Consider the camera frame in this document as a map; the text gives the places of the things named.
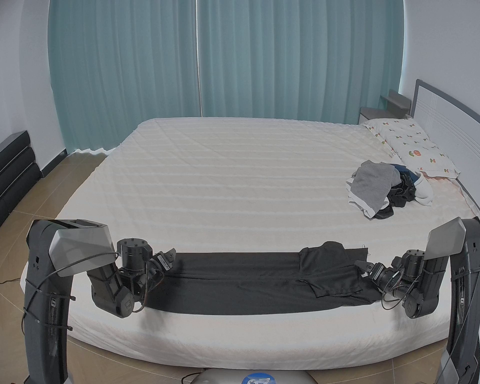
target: mattress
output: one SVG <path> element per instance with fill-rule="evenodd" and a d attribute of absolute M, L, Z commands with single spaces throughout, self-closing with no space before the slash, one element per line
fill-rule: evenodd
<path fill-rule="evenodd" d="M 431 229 L 471 218 L 462 191 L 430 179 L 432 207 L 417 202 L 369 220 L 348 205 L 345 181 L 361 162 L 399 162 L 363 126 L 181 118 L 143 122 L 73 194 L 58 218 L 108 225 L 114 243 L 154 251 L 297 252 L 333 240 L 366 246 L 390 264 L 424 249 Z M 145 308 L 126 319 L 97 308 L 86 274 L 74 277 L 70 335 L 128 357 L 169 365 L 313 370 L 386 360 L 448 335 L 450 274 L 437 310 L 411 320 L 379 302 L 320 312 L 212 316 Z"/>

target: headboard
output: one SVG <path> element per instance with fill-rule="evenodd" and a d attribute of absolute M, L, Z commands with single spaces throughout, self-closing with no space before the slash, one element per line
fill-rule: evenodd
<path fill-rule="evenodd" d="M 410 115 L 460 170 L 458 181 L 480 205 L 480 115 L 418 79 Z"/>

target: black leather headboard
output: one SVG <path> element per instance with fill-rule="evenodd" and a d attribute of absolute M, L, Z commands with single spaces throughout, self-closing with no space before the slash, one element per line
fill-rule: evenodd
<path fill-rule="evenodd" d="M 0 225 L 40 177 L 27 131 L 0 143 Z"/>

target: white patterned pillow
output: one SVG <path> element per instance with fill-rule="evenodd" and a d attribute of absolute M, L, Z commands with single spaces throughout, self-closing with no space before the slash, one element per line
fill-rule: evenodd
<path fill-rule="evenodd" d="M 430 177 L 456 179 L 460 171 L 455 167 L 425 131 L 410 119 L 372 119 L 362 123 L 384 145 L 403 161 L 408 169 L 419 170 Z"/>

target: wall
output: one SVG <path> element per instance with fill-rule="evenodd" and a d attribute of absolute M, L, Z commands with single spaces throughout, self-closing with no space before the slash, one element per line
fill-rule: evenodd
<path fill-rule="evenodd" d="M 40 169 L 65 148 L 50 87 L 48 5 L 0 1 L 0 140 L 28 130 Z"/>
<path fill-rule="evenodd" d="M 400 93 L 422 79 L 480 112 L 480 1 L 404 0 Z"/>

